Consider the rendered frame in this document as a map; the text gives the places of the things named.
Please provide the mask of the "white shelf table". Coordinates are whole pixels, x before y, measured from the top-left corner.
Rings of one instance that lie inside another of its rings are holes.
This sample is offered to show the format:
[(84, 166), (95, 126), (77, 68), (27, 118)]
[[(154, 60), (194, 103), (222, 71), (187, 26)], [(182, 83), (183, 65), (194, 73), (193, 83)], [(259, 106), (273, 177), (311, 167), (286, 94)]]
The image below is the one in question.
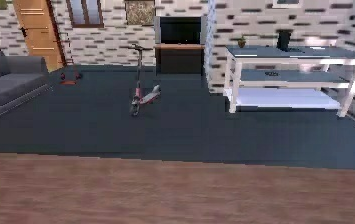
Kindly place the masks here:
[[(355, 51), (326, 46), (297, 46), (281, 51), (275, 47), (228, 45), (224, 95), (231, 113), (242, 106), (320, 108), (335, 109), (339, 117), (344, 117), (355, 96), (355, 74), (344, 81), (326, 68), (315, 72), (258, 70), (247, 69), (247, 64), (355, 66)], [(265, 72), (277, 72), (279, 76), (267, 76)]]

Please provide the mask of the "orange wooden room door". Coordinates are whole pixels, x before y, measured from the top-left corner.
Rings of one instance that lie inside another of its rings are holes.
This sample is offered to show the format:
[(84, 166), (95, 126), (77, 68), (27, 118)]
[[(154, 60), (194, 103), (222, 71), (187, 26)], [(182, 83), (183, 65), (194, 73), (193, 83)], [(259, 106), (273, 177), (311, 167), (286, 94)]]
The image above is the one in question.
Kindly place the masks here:
[(49, 71), (65, 66), (63, 49), (50, 0), (13, 0), (13, 6), (27, 37), (24, 37), (28, 52), (42, 56)]

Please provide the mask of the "brown framed window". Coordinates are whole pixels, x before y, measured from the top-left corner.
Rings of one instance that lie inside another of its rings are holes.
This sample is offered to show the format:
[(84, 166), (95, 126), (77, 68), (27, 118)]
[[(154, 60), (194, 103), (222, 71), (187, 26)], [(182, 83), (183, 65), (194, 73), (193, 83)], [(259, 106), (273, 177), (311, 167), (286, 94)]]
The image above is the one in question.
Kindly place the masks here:
[(66, 0), (73, 28), (103, 28), (101, 0)]

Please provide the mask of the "black television set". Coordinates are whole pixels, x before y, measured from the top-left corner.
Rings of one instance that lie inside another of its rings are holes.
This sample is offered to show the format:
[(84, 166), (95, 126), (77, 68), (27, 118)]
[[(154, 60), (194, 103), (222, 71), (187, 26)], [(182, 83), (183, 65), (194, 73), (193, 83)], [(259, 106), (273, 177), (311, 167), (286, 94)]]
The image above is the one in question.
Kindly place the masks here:
[(203, 44), (206, 19), (201, 17), (155, 16), (155, 40), (160, 44)]

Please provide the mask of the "black box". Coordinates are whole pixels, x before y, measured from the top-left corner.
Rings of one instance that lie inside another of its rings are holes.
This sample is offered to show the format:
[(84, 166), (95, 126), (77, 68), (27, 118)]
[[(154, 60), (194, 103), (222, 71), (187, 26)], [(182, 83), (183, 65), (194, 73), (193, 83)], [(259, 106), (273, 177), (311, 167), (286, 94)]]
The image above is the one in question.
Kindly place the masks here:
[(290, 30), (280, 30), (278, 32), (277, 48), (281, 51), (287, 51), (290, 42), (291, 31)]

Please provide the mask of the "pink and grey kick scooter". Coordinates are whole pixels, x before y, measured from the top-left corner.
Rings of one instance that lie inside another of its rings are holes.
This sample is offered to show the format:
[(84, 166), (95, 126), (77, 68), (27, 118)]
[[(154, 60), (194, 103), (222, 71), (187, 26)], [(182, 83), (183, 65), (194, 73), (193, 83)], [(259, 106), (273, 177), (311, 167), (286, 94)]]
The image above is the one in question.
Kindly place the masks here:
[(161, 88), (159, 85), (153, 87), (152, 91), (146, 94), (145, 96), (142, 95), (141, 90), (141, 81), (140, 81), (140, 74), (142, 69), (142, 60), (143, 60), (143, 52), (150, 51), (150, 48), (142, 47), (138, 44), (132, 44), (130, 49), (136, 50), (139, 53), (138, 61), (137, 61), (137, 75), (136, 75), (136, 88), (135, 94), (132, 98), (131, 106), (130, 106), (130, 115), (135, 117), (139, 114), (140, 106), (152, 103), (156, 98), (158, 98), (161, 94)]

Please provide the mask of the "speckled framed wall picture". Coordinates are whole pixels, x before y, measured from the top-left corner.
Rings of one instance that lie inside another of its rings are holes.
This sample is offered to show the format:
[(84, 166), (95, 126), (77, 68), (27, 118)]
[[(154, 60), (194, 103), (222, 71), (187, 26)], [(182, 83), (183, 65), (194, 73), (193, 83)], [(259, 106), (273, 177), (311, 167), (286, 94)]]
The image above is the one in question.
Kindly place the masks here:
[(126, 0), (125, 12), (128, 25), (152, 26), (155, 16), (155, 1)]

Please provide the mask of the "brown and black television stand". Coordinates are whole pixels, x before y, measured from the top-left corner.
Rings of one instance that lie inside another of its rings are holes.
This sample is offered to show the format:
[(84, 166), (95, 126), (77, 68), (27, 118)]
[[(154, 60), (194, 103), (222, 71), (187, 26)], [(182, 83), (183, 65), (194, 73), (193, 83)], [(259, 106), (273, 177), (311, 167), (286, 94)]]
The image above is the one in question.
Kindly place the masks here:
[(200, 44), (156, 44), (156, 72), (202, 75), (204, 49)]

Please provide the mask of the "grey sofa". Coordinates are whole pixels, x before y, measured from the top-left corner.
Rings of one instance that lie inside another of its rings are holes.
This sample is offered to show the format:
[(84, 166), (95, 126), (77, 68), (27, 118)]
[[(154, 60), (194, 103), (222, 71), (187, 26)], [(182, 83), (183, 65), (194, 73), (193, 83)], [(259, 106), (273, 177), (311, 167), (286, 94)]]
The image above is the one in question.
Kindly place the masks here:
[(0, 51), (0, 116), (51, 87), (41, 56), (6, 56)]

